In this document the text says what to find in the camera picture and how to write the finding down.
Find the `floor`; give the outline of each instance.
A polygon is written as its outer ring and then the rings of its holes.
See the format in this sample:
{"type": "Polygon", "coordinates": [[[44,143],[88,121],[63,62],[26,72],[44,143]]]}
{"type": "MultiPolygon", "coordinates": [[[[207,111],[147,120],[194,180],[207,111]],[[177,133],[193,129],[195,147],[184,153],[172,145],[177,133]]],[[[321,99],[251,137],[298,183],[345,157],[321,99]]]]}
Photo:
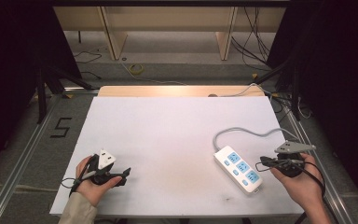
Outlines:
{"type": "MultiPolygon", "coordinates": [[[[79,69],[83,72],[85,80],[95,86],[115,84],[129,85],[129,81],[137,85],[149,82],[148,85],[156,84],[155,81],[172,81],[171,76],[177,71],[184,71],[182,79],[175,81],[186,82],[185,84],[200,83],[224,83],[216,81],[221,76],[227,75],[227,71],[238,73],[235,78],[239,82],[246,83],[253,76],[261,76],[266,69],[259,61],[246,59],[242,54],[230,48],[227,61],[221,61],[217,43],[213,33],[129,33],[125,48],[117,61],[112,61],[103,33],[81,32],[79,43],[78,32],[65,32],[71,49],[78,61],[79,69]],[[245,63],[250,64],[242,69],[245,63]],[[131,76],[122,65],[142,64],[145,73],[140,78],[131,76]],[[202,71],[208,71],[210,79],[192,78],[202,71]],[[110,73],[118,74],[118,77],[109,77],[110,73]]],[[[234,37],[244,43],[248,34],[234,34],[234,37]]],[[[272,44],[274,34],[262,34],[263,42],[267,47],[272,44]]],[[[255,38],[252,38],[247,49],[259,57],[262,55],[255,38]]],[[[273,78],[263,84],[263,88],[273,90],[273,78]]],[[[77,85],[63,80],[67,90],[80,89],[77,85]]],[[[57,223],[58,218],[51,216],[49,208],[61,183],[67,162],[71,158],[76,139],[81,131],[82,124],[87,116],[88,106],[96,92],[84,93],[72,91],[65,98],[56,95],[48,95],[48,106],[53,113],[47,117],[46,125],[37,125],[37,97],[35,97],[24,112],[23,119],[19,123],[16,132],[10,137],[7,149],[0,155],[0,193],[13,176],[19,177],[15,182],[16,188],[7,196],[1,205],[0,223],[57,223]],[[51,136],[57,133],[55,130],[56,120],[62,117],[70,117],[64,124],[70,125],[71,132],[66,138],[51,140],[51,136]]],[[[279,104],[273,104],[274,109],[280,109],[279,104]]],[[[358,190],[347,175],[339,160],[334,156],[334,150],[329,146],[318,121],[313,116],[308,118],[309,110],[304,109],[300,122],[296,122],[286,110],[277,113],[277,120],[283,128],[298,133],[304,142],[318,146],[317,156],[319,163],[326,173],[327,182],[330,185],[329,197],[333,210],[340,223],[358,223],[358,190]]],[[[288,223],[295,222],[297,216],[289,217],[252,217],[252,223],[288,223]]]]}

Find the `human arm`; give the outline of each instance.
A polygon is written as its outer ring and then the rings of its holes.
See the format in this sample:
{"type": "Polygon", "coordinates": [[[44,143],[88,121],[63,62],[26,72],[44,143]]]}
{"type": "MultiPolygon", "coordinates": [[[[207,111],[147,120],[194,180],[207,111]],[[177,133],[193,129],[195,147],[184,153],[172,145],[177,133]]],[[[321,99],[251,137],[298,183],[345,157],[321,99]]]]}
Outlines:
{"type": "MultiPolygon", "coordinates": [[[[76,177],[79,178],[83,168],[87,165],[90,157],[83,159],[76,167],[76,177]]],[[[89,179],[83,180],[76,192],[71,194],[66,204],[60,224],[69,223],[93,223],[97,215],[97,204],[103,195],[121,180],[121,176],[110,179],[99,186],[93,184],[89,179]]]]}
{"type": "MultiPolygon", "coordinates": [[[[315,164],[315,159],[311,155],[301,153],[301,156],[305,162],[315,164]]],[[[315,166],[306,163],[305,170],[314,175],[319,181],[323,181],[320,172],[315,166]]],[[[322,189],[315,180],[304,172],[292,178],[283,175],[276,168],[272,168],[271,172],[283,184],[293,201],[304,209],[311,223],[331,223],[324,208],[322,189]]]]}

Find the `gray carpet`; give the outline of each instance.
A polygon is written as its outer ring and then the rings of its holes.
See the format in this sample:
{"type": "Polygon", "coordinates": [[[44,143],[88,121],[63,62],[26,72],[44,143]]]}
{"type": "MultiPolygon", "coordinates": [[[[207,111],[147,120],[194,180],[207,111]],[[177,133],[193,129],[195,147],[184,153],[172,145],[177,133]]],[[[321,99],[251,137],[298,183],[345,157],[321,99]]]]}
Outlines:
{"type": "MultiPolygon", "coordinates": [[[[202,64],[144,64],[145,71],[137,78],[147,78],[157,81],[179,81],[188,85],[244,85],[252,81],[252,74],[259,72],[246,65],[202,65],[202,64]]],[[[95,87],[105,85],[162,85],[152,81],[134,79],[119,63],[110,64],[80,64],[82,72],[92,72],[102,79],[91,74],[83,74],[83,78],[95,87]]],[[[263,87],[273,91],[276,78],[263,84],[263,87]]],[[[63,79],[66,86],[75,86],[63,79]]],[[[20,180],[20,185],[32,186],[40,191],[20,190],[11,197],[7,208],[0,219],[0,223],[57,223],[58,218],[48,214],[56,192],[61,184],[61,178],[75,148],[84,120],[90,108],[94,94],[74,94],[72,98],[62,98],[53,111],[41,141],[34,155],[30,159],[20,180]],[[63,134],[63,130],[55,130],[60,118],[64,120],[62,126],[69,127],[64,138],[51,138],[55,134],[63,134]]],[[[275,111],[281,106],[272,103],[275,111]]],[[[8,175],[15,166],[31,137],[36,126],[38,110],[37,101],[32,101],[29,108],[8,142],[7,149],[0,155],[0,185],[5,183],[8,175]]],[[[283,128],[291,130],[292,127],[285,111],[277,113],[277,120],[283,128]]],[[[339,160],[333,156],[333,149],[321,130],[317,119],[302,119],[310,141],[318,147],[318,155],[322,164],[331,177],[339,194],[348,206],[354,223],[358,223],[358,190],[351,182],[339,160]]],[[[296,217],[252,217],[252,223],[293,223],[296,217]]]]}

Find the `person's left hand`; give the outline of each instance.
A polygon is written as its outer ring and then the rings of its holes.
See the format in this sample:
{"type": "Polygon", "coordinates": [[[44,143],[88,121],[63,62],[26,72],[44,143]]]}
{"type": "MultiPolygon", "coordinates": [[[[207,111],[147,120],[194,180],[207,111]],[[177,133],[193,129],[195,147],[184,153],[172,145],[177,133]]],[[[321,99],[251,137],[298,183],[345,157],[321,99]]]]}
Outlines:
{"type": "MultiPolygon", "coordinates": [[[[83,159],[78,166],[76,167],[76,177],[79,178],[80,173],[82,172],[84,166],[87,164],[88,160],[91,156],[86,157],[83,159]]],[[[101,200],[103,195],[112,187],[114,187],[118,182],[121,180],[121,176],[116,176],[103,185],[95,185],[89,179],[86,179],[81,182],[79,187],[77,188],[76,192],[80,193],[89,200],[92,206],[96,207],[98,202],[101,200]]]]}

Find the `table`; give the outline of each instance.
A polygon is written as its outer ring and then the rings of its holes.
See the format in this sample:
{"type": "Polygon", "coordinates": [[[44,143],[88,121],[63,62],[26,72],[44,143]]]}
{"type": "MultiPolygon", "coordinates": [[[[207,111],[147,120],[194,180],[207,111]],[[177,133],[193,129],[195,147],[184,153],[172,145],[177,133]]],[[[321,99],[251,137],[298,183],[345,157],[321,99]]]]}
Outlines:
{"type": "MultiPolygon", "coordinates": [[[[302,213],[270,172],[257,194],[244,194],[213,160],[213,135],[233,126],[259,133],[278,128],[269,99],[262,96],[205,97],[224,87],[106,87],[93,99],[66,177],[79,161],[101,148],[117,161],[112,170],[131,167],[125,187],[109,190],[99,204],[104,217],[250,217],[302,213]],[[108,92],[127,90],[120,97],[108,92]],[[194,97],[183,96],[193,89],[194,97]],[[133,91],[149,92],[135,97],[133,91]]],[[[227,87],[225,94],[239,87],[227,87]]],[[[257,92],[252,87],[252,94],[257,92]]],[[[274,157],[284,142],[281,132],[267,138],[248,133],[224,134],[218,145],[230,145],[255,168],[260,156],[274,157]]],[[[60,187],[50,213],[59,216],[69,189],[60,187]]]]}

